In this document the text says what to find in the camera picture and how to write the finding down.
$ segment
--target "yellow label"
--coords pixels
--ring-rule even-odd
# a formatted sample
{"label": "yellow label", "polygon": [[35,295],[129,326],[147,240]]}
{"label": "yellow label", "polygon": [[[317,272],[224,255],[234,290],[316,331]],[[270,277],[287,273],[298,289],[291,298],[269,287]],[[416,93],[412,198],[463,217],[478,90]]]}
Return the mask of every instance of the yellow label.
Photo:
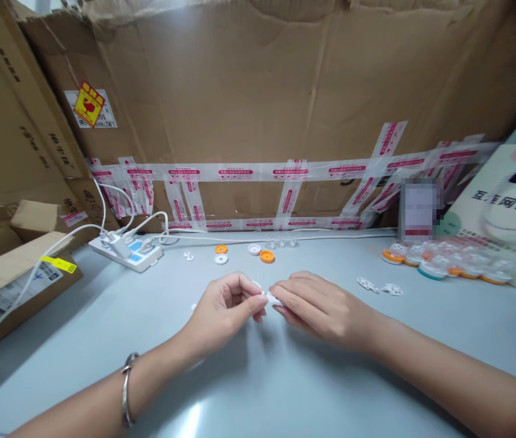
{"label": "yellow label", "polygon": [[77,268],[77,265],[74,265],[73,263],[66,262],[63,259],[54,259],[53,257],[42,257],[41,261],[51,263],[57,269],[69,272],[70,274],[73,274],[75,269]]}
{"label": "yellow label", "polygon": [[106,102],[106,99],[84,81],[75,101],[74,113],[93,128],[98,121],[104,102]]}

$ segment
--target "fingers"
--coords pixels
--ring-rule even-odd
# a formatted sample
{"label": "fingers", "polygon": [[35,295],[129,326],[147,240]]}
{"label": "fingers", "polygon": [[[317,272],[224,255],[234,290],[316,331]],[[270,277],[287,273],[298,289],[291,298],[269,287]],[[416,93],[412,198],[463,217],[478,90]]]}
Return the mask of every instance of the fingers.
{"label": "fingers", "polygon": [[278,305],[274,305],[272,307],[280,315],[284,316],[284,319],[286,320],[286,322],[288,324],[290,324],[293,327],[296,327],[297,329],[304,330],[304,331],[310,333],[312,336],[315,336],[318,338],[318,333],[315,332],[314,329],[310,325],[308,325],[304,320],[302,320],[301,317],[296,315],[292,310],[290,310],[286,307],[278,306]]}
{"label": "fingers", "polygon": [[253,316],[254,321],[262,322],[260,311],[264,309],[267,303],[268,298],[266,295],[254,295],[236,307],[228,310],[233,315],[236,331],[239,330],[241,326],[244,325],[248,319],[250,319],[251,316]]}
{"label": "fingers", "polygon": [[328,318],[326,313],[317,309],[302,297],[294,294],[288,289],[285,289],[280,285],[280,282],[272,286],[270,291],[282,302],[282,304],[302,318],[302,320],[310,325],[315,331],[319,332],[323,328],[324,323]]}
{"label": "fingers", "polygon": [[326,280],[316,274],[313,274],[312,272],[310,271],[300,271],[300,272],[297,272],[297,273],[293,273],[291,276],[290,276],[291,279],[299,279],[299,278],[302,278],[302,279],[306,279],[306,280],[313,280],[313,281],[317,281],[317,282],[326,282]]}
{"label": "fingers", "polygon": [[317,289],[317,284],[312,280],[303,278],[294,278],[290,280],[281,280],[276,283],[291,293],[298,295],[305,301],[312,304],[317,309],[327,313],[326,307],[328,298],[323,290]]}
{"label": "fingers", "polygon": [[241,272],[228,274],[215,281],[227,285],[232,294],[239,294],[242,290],[248,292],[250,295],[260,295],[262,293],[262,289],[257,284],[252,283],[252,281]]}

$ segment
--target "white power strip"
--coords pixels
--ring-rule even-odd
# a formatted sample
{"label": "white power strip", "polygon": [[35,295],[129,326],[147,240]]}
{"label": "white power strip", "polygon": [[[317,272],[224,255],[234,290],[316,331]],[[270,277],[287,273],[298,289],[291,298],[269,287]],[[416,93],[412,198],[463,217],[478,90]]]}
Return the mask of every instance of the white power strip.
{"label": "white power strip", "polygon": [[132,251],[132,255],[123,259],[119,257],[111,248],[105,248],[99,238],[95,238],[89,242],[95,252],[99,252],[103,256],[112,259],[115,262],[121,263],[127,268],[133,269],[136,272],[144,272],[149,266],[154,266],[162,257],[162,249],[160,246],[153,246],[153,248],[146,252],[139,252],[140,247],[143,244],[143,240],[135,239],[128,247]]}

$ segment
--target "bracelet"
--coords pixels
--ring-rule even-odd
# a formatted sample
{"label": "bracelet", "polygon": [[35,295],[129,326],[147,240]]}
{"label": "bracelet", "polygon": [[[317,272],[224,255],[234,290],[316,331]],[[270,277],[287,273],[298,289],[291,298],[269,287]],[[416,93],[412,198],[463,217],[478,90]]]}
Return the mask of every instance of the bracelet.
{"label": "bracelet", "polygon": [[126,374],[124,379],[124,390],[122,390],[122,423],[126,429],[130,429],[136,421],[132,421],[130,413],[128,412],[128,377],[130,377],[130,370],[132,369],[132,362],[139,356],[137,352],[130,353],[130,356],[126,359],[124,368],[122,368],[122,374]]}

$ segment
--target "white table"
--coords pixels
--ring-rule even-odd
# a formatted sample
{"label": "white table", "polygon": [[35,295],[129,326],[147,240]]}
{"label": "white table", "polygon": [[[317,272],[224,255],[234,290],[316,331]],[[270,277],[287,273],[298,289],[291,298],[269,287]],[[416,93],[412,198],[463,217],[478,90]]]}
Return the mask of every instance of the white table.
{"label": "white table", "polygon": [[[324,232],[304,232],[320,235]],[[356,232],[337,232],[355,234]],[[255,233],[212,234],[254,238]],[[430,280],[380,259],[390,238],[310,240],[275,251],[271,265],[229,245],[181,241],[138,274],[80,248],[84,278],[0,342],[0,435],[175,334],[207,283],[241,270],[266,289],[307,269],[376,309],[516,375],[516,289],[480,280]],[[195,256],[183,257],[184,247]],[[356,283],[396,283],[401,297]],[[463,436],[467,431],[415,388],[367,357],[288,327],[271,308],[216,355],[175,379],[131,435],[170,438]]]}

